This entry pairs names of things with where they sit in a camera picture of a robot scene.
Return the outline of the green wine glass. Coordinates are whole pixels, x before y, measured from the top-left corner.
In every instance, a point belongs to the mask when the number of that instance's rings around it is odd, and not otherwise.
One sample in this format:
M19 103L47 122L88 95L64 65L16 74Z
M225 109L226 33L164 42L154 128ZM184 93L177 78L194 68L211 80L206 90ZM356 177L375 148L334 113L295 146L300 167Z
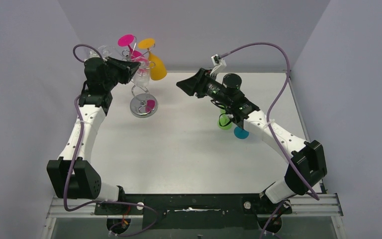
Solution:
M228 114L225 112L225 110L220 110L217 124L221 130L229 130L232 128L232 122L230 121L230 118L228 117Z

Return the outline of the blue wine glass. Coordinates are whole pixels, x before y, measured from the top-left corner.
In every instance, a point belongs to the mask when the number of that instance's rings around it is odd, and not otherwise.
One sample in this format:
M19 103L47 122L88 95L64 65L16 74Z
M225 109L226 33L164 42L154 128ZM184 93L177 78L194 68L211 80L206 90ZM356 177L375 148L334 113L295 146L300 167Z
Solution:
M249 136L249 132L240 127L235 127L234 135L238 139L246 139Z

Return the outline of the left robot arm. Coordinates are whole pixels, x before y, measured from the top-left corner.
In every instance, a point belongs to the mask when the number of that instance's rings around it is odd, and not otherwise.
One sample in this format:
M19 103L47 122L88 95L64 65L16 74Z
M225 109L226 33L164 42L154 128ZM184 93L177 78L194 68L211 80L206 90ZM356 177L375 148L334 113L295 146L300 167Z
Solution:
M74 100L76 121L68 142L57 159L46 166L51 184L67 212L86 205L118 204L125 200L122 186L106 183L91 164L92 150L101 124L113 100L111 91L128 84L140 67L139 62L112 57L83 61L85 81Z

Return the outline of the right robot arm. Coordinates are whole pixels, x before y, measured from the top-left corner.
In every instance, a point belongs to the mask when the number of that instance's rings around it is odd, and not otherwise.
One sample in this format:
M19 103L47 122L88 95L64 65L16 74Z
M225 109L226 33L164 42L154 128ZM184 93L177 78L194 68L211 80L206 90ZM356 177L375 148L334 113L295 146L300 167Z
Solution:
M223 109L229 123L258 136L285 160L285 175L261 192L261 200L275 205L305 194L318 200L313 187L327 175L322 144L317 140L309 142L285 130L245 96L241 84L242 78L235 73L226 74L218 82L212 71L204 68L176 82L188 96L210 97L215 106Z

